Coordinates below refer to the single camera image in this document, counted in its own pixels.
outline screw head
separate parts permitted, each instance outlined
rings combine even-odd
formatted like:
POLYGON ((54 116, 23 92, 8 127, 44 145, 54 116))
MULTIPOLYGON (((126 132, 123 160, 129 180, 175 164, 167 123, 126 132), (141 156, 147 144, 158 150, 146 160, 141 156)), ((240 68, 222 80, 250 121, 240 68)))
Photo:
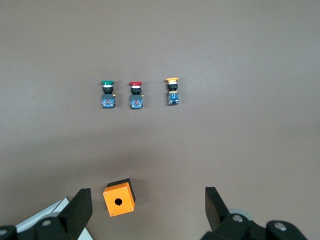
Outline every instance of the screw head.
POLYGON ((283 223, 281 223, 281 222, 275 222, 274 223, 274 227, 276 228, 276 229, 278 229, 278 230, 280 230, 280 231, 287 231, 287 228, 286 228, 286 226, 283 224, 283 223))
POLYGON ((45 221, 43 221, 42 223, 41 223, 41 226, 43 226, 43 227, 45 227, 45 226, 48 226, 48 225, 50 225, 51 224, 51 220, 45 220, 45 221))
POLYGON ((5 235, 7 232, 8 232, 7 229, 1 229, 1 230, 0 230, 0 236, 5 235))
POLYGON ((244 221, 240 215, 233 215, 232 219, 233 219, 233 221, 238 222, 238 223, 242 223, 244 221))

